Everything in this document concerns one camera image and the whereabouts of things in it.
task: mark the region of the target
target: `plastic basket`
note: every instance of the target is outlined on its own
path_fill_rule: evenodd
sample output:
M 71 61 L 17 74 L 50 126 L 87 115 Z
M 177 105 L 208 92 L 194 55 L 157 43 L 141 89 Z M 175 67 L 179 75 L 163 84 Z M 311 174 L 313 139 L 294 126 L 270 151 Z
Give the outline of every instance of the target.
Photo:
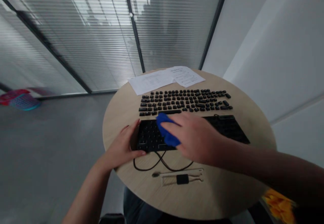
M 20 110 L 29 111 L 41 105 L 41 102 L 33 98 L 28 90 L 14 90 L 0 96 L 2 105 L 10 105 Z

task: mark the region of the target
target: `right hand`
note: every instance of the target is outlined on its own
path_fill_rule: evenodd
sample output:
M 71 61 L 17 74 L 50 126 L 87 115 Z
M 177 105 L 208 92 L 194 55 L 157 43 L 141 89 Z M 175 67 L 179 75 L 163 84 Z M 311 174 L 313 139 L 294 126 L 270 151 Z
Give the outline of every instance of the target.
M 206 119 L 188 112 L 169 116 L 174 123 L 161 123 L 181 142 L 177 149 L 192 161 L 222 167 L 223 159 L 229 154 L 227 147 L 231 139 L 221 135 Z

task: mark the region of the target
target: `forearm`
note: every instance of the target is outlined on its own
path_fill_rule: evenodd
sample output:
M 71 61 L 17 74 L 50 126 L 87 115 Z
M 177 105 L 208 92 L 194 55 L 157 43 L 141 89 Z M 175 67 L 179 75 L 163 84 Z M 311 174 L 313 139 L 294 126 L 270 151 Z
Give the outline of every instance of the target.
M 323 206 L 324 170 L 298 157 L 229 142 L 223 168 L 258 179 L 300 205 Z
M 98 223 L 110 169 L 99 159 L 89 171 L 62 223 Z

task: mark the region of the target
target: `horizontal blinds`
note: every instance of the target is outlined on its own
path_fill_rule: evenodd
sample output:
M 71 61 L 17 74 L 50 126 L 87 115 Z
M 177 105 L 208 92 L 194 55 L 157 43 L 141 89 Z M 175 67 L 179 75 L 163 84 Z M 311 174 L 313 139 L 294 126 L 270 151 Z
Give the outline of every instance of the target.
M 1 5 L 0 68 L 1 83 L 36 97 L 86 93 L 16 14 Z
M 131 0 L 145 70 L 198 69 L 219 0 Z
M 94 92 L 142 73 L 126 0 L 21 0 L 30 18 Z

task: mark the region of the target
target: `left hand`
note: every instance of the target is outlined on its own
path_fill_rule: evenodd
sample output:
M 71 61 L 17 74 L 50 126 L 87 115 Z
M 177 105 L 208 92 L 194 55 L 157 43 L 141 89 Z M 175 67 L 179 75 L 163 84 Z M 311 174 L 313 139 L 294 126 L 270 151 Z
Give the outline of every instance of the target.
M 137 119 L 132 125 L 125 126 L 111 143 L 100 161 L 107 170 L 112 170 L 134 158 L 146 155 L 145 151 L 132 151 L 130 142 L 137 140 L 140 120 Z

